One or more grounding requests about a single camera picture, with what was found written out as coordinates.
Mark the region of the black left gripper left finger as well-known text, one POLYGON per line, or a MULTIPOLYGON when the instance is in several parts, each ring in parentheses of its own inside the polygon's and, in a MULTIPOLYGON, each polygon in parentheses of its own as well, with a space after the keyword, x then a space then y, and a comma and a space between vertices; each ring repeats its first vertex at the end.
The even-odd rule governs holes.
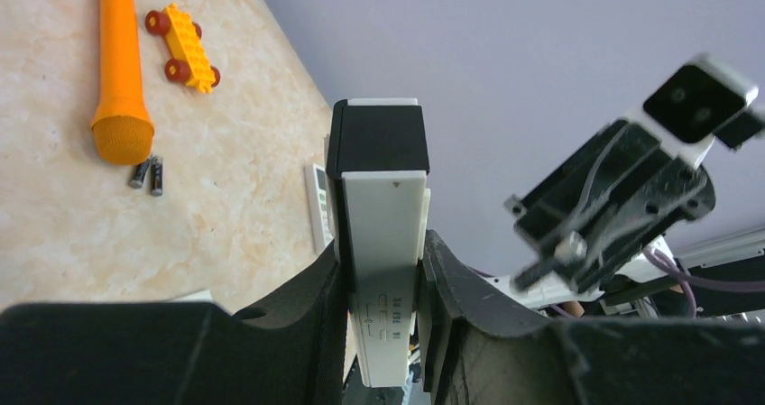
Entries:
POLYGON ((329 248, 234 314, 211 302, 11 307, 1 401, 337 404, 345 348, 345 270, 329 248))

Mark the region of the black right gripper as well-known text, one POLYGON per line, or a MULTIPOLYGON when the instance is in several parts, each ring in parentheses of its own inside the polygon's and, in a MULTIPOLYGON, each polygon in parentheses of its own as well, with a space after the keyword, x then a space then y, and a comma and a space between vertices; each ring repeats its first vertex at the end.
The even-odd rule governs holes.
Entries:
POLYGON ((551 274, 573 292, 598 288, 693 215, 710 182, 703 166, 664 165, 658 139, 642 126, 606 126, 527 195, 511 197, 514 230, 537 255, 514 288, 529 290, 551 274))

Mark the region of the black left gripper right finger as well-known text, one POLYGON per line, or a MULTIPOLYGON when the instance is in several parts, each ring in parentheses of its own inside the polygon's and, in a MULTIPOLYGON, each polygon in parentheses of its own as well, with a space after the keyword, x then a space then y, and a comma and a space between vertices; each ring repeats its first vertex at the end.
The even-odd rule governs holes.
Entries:
POLYGON ((423 388, 435 404, 761 404, 764 330, 687 318, 547 318, 427 231, 423 388))

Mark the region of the white remote battery cover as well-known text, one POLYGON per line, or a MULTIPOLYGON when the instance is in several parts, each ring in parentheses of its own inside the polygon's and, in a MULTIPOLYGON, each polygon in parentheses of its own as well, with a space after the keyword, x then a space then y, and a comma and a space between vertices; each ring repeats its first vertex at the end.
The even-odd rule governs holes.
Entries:
POLYGON ((169 299, 169 302, 214 302, 212 292, 210 290, 197 290, 189 294, 181 295, 173 299, 169 299))

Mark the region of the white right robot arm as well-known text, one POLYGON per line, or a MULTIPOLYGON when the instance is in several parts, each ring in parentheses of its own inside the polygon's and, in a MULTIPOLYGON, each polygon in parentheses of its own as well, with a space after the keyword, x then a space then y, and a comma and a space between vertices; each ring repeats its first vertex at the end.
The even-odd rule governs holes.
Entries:
POLYGON ((663 236, 715 207, 708 172, 660 149, 640 125, 607 125, 523 197, 506 199, 515 232, 537 261, 509 279, 530 308, 591 301, 623 276, 656 280, 673 270, 663 236))

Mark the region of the small white remote control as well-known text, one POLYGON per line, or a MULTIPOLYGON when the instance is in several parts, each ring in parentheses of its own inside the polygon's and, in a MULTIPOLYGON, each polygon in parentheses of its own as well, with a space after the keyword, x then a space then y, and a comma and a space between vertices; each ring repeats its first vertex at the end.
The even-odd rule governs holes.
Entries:
POLYGON ((327 177, 324 168, 316 163, 307 165, 304 173, 315 252, 321 254, 334 239, 327 177))

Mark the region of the black aaa battery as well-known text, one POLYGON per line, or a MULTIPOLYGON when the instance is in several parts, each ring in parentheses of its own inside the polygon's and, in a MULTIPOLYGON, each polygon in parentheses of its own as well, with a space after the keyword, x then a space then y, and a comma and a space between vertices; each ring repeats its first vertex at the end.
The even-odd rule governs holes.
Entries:
POLYGON ((143 187, 143 183, 145 182, 145 178, 151 167, 151 164, 152 157, 149 157, 134 168, 133 176, 128 182, 128 186, 130 188, 141 189, 143 187))
POLYGON ((163 158, 155 155, 151 162, 151 187, 150 194, 160 197, 163 194, 163 158))

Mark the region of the orange toy microphone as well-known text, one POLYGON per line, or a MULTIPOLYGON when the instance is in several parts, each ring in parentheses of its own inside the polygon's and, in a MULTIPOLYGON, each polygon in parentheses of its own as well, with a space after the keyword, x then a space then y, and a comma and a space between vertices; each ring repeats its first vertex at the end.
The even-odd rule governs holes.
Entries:
POLYGON ((91 121, 97 152, 114 165, 137 165, 150 155, 154 125, 143 97, 134 0, 99 0, 99 65, 91 121))

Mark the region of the yellow toy car red wheels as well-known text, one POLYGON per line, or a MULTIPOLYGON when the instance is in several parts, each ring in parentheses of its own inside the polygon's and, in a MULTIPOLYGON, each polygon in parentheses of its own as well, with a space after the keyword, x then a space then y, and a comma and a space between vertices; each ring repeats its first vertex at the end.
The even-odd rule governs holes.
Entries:
POLYGON ((144 17, 144 26, 150 35, 161 37, 170 54, 164 74, 171 83, 210 94, 221 80, 202 44, 202 29, 191 16, 175 3, 161 10, 151 10, 144 17))

